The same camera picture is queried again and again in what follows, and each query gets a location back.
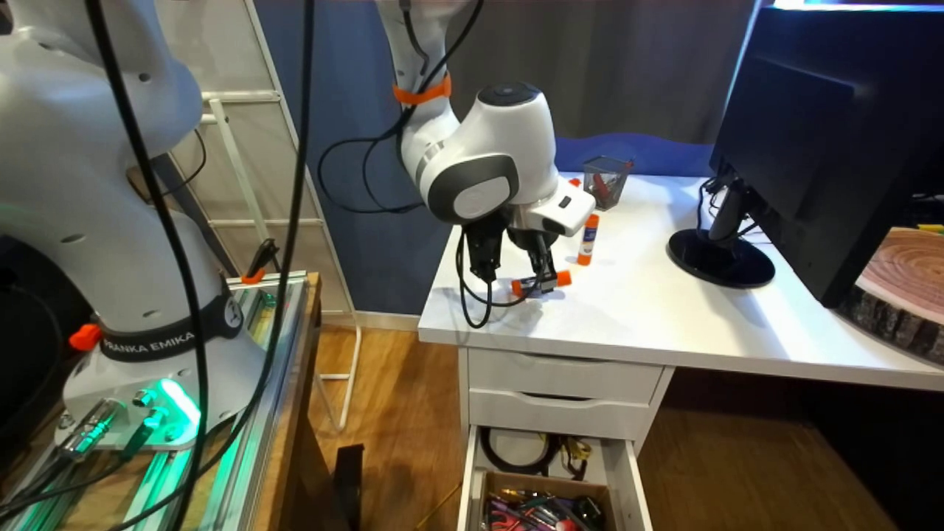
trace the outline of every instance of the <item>wooden floor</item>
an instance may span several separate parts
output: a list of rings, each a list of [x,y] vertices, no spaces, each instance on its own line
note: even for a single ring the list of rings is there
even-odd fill
[[[322,371],[352,354],[352,331],[324,331]],[[641,455],[659,531],[884,531],[884,511],[845,459],[787,405],[784,393],[741,381],[678,375]],[[364,531],[452,531],[464,475],[454,349],[408,331],[364,337],[347,430],[327,433],[324,402],[314,425],[334,462],[364,443]]]

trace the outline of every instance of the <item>white desk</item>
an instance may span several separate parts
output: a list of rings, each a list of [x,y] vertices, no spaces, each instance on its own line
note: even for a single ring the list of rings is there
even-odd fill
[[[672,229],[694,226],[696,183],[631,177],[622,200],[601,211],[591,266],[572,263],[576,238],[558,242],[558,269],[572,270],[572,285],[492,309],[480,331],[465,323],[458,300],[452,235],[418,340],[460,349],[464,425],[591,433],[641,452],[672,369],[944,393],[944,369],[824,309],[760,229],[752,242],[777,266],[777,281],[760,288],[721,288],[672,266],[663,247]],[[502,259],[498,276],[532,273],[510,242]]]

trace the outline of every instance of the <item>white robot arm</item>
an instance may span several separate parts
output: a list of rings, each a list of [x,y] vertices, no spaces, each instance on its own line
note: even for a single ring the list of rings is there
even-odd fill
[[[190,303],[163,223],[126,179],[135,158],[85,2],[11,0],[10,9],[14,30],[0,39],[0,232],[50,257],[104,323],[100,349],[66,384],[61,437],[67,418],[113,402],[126,408],[104,446],[120,446],[154,408],[184,413],[184,425],[172,422],[151,446],[187,446],[187,396],[198,396]],[[154,0],[109,0],[104,12],[145,144],[160,155],[198,126],[198,82],[172,55]],[[241,331],[198,226],[187,214],[173,214],[173,223],[210,337],[203,415],[213,428],[249,405],[263,350]]]
[[[377,0],[396,95],[414,110],[402,158],[429,210],[465,226],[477,276],[496,276],[507,229],[529,250],[538,285],[552,288],[558,273],[550,247],[588,220],[594,197],[558,173],[554,123],[538,89],[485,89],[465,120],[454,118],[449,71],[433,68],[446,59],[446,30],[464,6],[465,0]]]

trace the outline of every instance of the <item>monitor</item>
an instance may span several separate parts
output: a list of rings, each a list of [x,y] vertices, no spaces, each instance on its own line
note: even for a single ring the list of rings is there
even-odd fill
[[[749,214],[827,307],[840,307],[887,226],[944,220],[944,9],[763,6],[712,154],[712,226],[669,257],[724,285],[760,285]]]

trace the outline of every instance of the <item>monitor stand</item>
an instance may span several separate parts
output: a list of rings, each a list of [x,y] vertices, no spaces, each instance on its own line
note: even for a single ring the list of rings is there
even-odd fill
[[[755,244],[741,238],[741,220],[747,217],[749,189],[734,179],[728,183],[727,200],[712,229],[678,229],[672,232],[668,254],[694,276],[716,285],[752,288],[772,281],[772,263]]]

